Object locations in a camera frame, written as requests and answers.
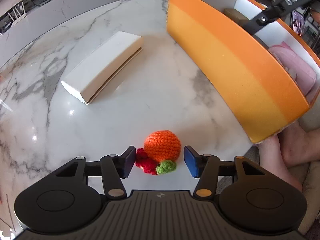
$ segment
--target person's leg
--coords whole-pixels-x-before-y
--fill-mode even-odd
[[[320,129],[306,133],[296,121],[279,134],[279,139],[287,167],[320,160]]]
[[[290,174],[282,160],[280,143],[277,135],[257,145],[260,154],[260,166],[280,179],[302,191],[300,182]]]

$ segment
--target white box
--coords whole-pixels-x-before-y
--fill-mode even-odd
[[[142,45],[141,36],[117,32],[80,62],[61,83],[71,95],[88,105],[142,50]]]

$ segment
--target pink object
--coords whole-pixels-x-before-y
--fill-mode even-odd
[[[268,50],[289,73],[296,73],[295,81],[304,95],[307,95],[316,82],[317,74],[312,67],[300,58],[284,41]]]

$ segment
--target orange knitted toy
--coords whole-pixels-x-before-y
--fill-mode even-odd
[[[174,133],[154,132],[146,138],[144,148],[137,150],[136,166],[152,175],[174,171],[180,151],[181,143]]]
[[[175,162],[181,151],[181,143],[178,137],[166,130],[150,134],[144,141],[143,149],[149,158],[161,162],[171,160]]]

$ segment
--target orange box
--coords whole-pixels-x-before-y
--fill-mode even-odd
[[[256,35],[269,47],[285,41],[317,73],[306,95],[251,35],[222,14],[234,8],[252,19],[264,7],[254,0],[169,0],[167,31],[228,104],[253,143],[278,133],[307,112],[320,89],[320,60],[283,21]]]

